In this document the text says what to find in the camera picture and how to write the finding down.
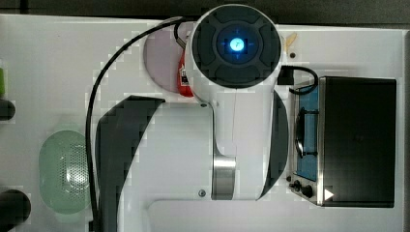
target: green object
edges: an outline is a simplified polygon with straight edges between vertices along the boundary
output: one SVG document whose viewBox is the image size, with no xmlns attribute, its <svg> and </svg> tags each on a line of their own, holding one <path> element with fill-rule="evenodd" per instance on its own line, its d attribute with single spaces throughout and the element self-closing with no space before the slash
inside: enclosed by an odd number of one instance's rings
<svg viewBox="0 0 410 232">
<path fill-rule="evenodd" d="M 54 212 L 70 215 L 90 204 L 85 137 L 72 130 L 51 135 L 39 157 L 40 193 Z"/>
<path fill-rule="evenodd" d="M 0 96 L 3 96 L 5 93 L 3 69 L 0 67 Z"/>
</svg>

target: cable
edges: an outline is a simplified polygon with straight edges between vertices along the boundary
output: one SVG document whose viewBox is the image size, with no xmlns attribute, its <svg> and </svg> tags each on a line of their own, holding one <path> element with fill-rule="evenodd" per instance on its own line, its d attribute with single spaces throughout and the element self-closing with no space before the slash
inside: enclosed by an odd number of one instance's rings
<svg viewBox="0 0 410 232">
<path fill-rule="evenodd" d="M 88 109 L 87 109 L 87 118 L 85 121 L 85 146 L 86 146 L 86 155 L 87 155 L 87 166 L 88 166 L 88 179 L 90 182 L 90 194 L 91 194 L 91 208 L 93 212 L 93 231 L 95 232 L 103 232 L 103 225 L 102 221 L 98 221 L 99 214 L 98 214 L 98 207 L 97 207 L 97 195 L 96 195 L 96 186 L 95 186 L 95 181 L 94 181 L 94 167 L 93 167 L 93 157 L 92 157 L 92 151 L 91 151 L 91 116 L 93 114 L 93 108 L 94 108 L 94 101 L 96 98 L 97 90 L 99 89 L 99 86 L 101 84 L 101 81 L 103 79 L 103 76 L 105 73 L 108 71 L 109 67 L 115 62 L 115 60 L 125 51 L 127 50 L 132 44 L 140 40 L 141 38 L 156 32 L 158 30 L 161 30 L 162 28 L 175 25 L 181 22 L 186 21 L 185 18 L 180 18 L 174 21 L 170 22 L 165 22 L 163 24 L 160 24 L 156 27 L 153 27 L 138 36 L 132 38 L 129 42 L 125 43 L 115 54 L 109 59 L 109 61 L 105 64 L 105 66 L 102 68 L 100 71 L 100 74 L 98 75 L 96 82 L 94 83 L 93 89 L 91 91 L 90 95 L 90 101 L 88 102 Z"/>
<path fill-rule="evenodd" d="M 186 43 L 178 36 L 178 28 L 181 25 L 182 22 L 179 22 L 177 24 L 175 24 L 174 26 L 174 38 L 175 38 L 175 42 L 182 47 L 183 49 L 185 49 Z"/>
<path fill-rule="evenodd" d="M 306 95 L 306 94 L 312 92 L 317 87 L 317 85 L 319 84 L 319 77 L 317 76 L 316 72 L 314 72 L 311 69 L 308 69 L 308 68 L 305 68 L 305 67 L 300 67 L 300 66 L 282 66 L 281 68 L 283 70 L 304 71 L 304 72 L 310 73 L 314 77 L 313 85 L 311 85 L 310 88 L 308 88 L 305 91 L 296 91 L 294 89 L 289 89 L 289 92 L 294 94 L 294 95 Z"/>
</svg>

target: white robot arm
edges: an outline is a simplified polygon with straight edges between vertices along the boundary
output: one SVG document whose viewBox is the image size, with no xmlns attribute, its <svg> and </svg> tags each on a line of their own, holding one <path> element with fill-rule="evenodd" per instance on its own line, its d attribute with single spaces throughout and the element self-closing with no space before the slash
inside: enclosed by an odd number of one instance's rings
<svg viewBox="0 0 410 232">
<path fill-rule="evenodd" d="M 186 49 L 201 104 L 129 97 L 103 116 L 96 135 L 101 231 L 150 231 L 147 210 L 158 200 L 261 197 L 281 48 L 275 24 L 258 10 L 215 8 L 197 21 Z"/>
</svg>

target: white surface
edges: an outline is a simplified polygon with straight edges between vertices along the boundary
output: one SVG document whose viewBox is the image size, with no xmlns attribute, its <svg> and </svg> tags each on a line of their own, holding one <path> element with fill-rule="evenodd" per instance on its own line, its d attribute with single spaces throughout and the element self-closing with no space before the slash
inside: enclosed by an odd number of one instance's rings
<svg viewBox="0 0 410 232">
<path fill-rule="evenodd" d="M 94 78 L 116 47 L 156 21 L 0 15 L 0 59 L 6 99 L 15 103 L 11 122 L 0 124 L 0 186 L 26 192 L 28 221 L 16 231 L 86 231 L 83 216 L 61 224 L 39 193 L 38 155 L 58 125 L 83 127 Z M 393 209 L 318 208 L 286 188 L 283 178 L 257 202 L 158 202 L 150 209 L 154 231 L 402 231 L 404 169 L 403 34 L 396 30 L 280 26 L 297 32 L 289 48 L 295 65 L 320 75 L 394 77 L 397 80 L 397 146 Z M 146 74 L 142 42 L 120 58 L 102 82 L 96 120 L 129 94 L 189 102 L 164 93 Z"/>
</svg>

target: blue light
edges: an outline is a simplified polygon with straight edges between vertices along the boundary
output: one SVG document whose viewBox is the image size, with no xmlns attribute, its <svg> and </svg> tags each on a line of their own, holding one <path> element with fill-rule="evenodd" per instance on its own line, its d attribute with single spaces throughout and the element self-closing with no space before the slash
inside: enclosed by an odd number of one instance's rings
<svg viewBox="0 0 410 232">
<path fill-rule="evenodd" d="M 230 42 L 230 47 L 234 51 L 242 51 L 245 47 L 245 43 L 242 39 L 235 38 Z"/>
</svg>

